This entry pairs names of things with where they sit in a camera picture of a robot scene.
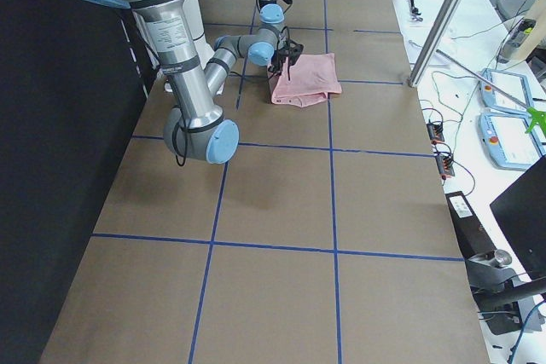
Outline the upper teach pendant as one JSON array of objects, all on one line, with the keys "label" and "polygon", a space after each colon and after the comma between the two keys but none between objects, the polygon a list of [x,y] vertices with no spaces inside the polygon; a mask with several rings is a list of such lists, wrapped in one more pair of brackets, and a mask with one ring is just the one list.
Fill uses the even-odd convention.
[{"label": "upper teach pendant", "polygon": [[[486,68],[481,72],[481,75],[499,86],[502,91],[508,95],[524,102],[528,107],[535,107],[535,101],[532,99],[531,87],[527,76],[514,73],[502,72]],[[497,89],[492,88],[489,84],[480,82],[480,95],[485,107],[500,111],[502,113],[519,114],[525,113],[526,108],[515,104],[505,95],[499,94]]]}]

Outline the lower teach pendant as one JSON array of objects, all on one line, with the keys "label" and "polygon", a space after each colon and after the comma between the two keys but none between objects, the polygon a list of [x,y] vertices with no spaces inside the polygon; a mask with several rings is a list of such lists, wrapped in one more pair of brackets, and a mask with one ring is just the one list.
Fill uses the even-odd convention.
[{"label": "lower teach pendant", "polygon": [[525,171],[545,155],[537,132],[527,132],[529,126],[530,119],[523,114],[480,114],[479,133],[497,168]]}]

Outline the teach pendant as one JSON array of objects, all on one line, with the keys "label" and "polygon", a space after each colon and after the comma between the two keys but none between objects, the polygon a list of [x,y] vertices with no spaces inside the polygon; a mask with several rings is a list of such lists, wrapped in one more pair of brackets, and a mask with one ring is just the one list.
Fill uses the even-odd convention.
[{"label": "teach pendant", "polygon": [[480,114],[479,133],[497,168],[525,171],[545,155],[537,132],[527,132],[529,126],[530,119],[523,114]]},{"label": "teach pendant", "polygon": [[[532,99],[531,87],[527,76],[514,73],[502,72],[486,68],[481,72],[481,75],[499,86],[502,91],[508,95],[524,102],[528,107],[535,107],[535,101]],[[526,108],[515,104],[505,95],[499,94],[497,89],[492,88],[489,84],[480,82],[480,95],[485,107],[500,111],[502,113],[519,114],[525,113]]]}]

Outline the green plastic clamp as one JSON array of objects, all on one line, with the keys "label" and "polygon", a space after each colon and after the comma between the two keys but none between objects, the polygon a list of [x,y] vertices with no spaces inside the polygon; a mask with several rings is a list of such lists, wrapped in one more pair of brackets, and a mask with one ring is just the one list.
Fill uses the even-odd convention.
[{"label": "green plastic clamp", "polygon": [[530,134],[535,126],[538,126],[540,130],[546,135],[546,112],[537,110],[534,107],[528,107],[527,113],[531,117],[530,125],[526,129],[526,134]]}]

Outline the pink Snoopy t-shirt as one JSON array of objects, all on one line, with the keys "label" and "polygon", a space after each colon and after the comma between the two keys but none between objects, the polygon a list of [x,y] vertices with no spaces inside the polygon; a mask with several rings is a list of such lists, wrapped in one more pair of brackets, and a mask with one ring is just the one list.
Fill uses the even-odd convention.
[{"label": "pink Snoopy t-shirt", "polygon": [[334,53],[301,55],[294,66],[283,67],[282,74],[270,81],[275,105],[310,107],[341,93]]}]

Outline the black box with label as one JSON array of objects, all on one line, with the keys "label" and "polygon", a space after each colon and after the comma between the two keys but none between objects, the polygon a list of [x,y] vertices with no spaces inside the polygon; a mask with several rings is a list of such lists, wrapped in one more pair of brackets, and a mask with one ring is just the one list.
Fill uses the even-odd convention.
[{"label": "black box with label", "polygon": [[496,250],[462,191],[445,195],[457,242],[465,259]]}]

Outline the black monitor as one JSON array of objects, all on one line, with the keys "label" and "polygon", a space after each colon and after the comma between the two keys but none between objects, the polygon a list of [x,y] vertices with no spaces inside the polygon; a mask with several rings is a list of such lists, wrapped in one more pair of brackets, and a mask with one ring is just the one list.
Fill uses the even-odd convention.
[{"label": "black monitor", "polygon": [[541,157],[490,204],[505,239],[533,279],[545,275],[545,183]]}]

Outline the aluminium frame post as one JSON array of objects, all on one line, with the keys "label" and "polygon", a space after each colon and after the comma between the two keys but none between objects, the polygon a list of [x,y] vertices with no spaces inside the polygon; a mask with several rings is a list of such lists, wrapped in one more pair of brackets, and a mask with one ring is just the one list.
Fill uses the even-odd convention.
[{"label": "aluminium frame post", "polygon": [[444,36],[460,2],[461,0],[444,0],[442,3],[432,29],[429,32],[427,39],[421,48],[421,52],[418,55],[417,61],[409,75],[408,85],[410,87],[416,88],[423,78],[433,55],[439,47],[440,40]]}]

